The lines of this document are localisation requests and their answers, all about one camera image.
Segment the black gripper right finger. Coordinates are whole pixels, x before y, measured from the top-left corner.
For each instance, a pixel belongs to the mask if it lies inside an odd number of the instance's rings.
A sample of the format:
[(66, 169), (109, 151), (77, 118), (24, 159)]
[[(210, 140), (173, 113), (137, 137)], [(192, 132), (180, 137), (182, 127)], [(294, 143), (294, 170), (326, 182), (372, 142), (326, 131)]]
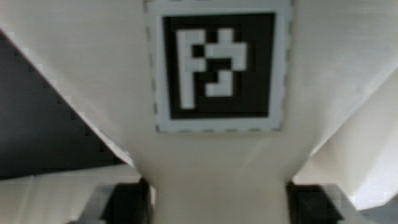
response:
[(290, 224), (377, 224), (334, 184), (286, 184)]

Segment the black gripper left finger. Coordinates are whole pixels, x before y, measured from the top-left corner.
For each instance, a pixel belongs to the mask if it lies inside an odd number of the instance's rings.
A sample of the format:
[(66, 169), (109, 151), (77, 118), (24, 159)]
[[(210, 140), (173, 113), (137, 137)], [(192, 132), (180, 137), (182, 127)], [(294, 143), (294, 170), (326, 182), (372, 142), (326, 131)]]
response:
[(144, 178), (135, 183), (100, 185), (80, 216), (70, 224), (151, 224), (151, 188)]

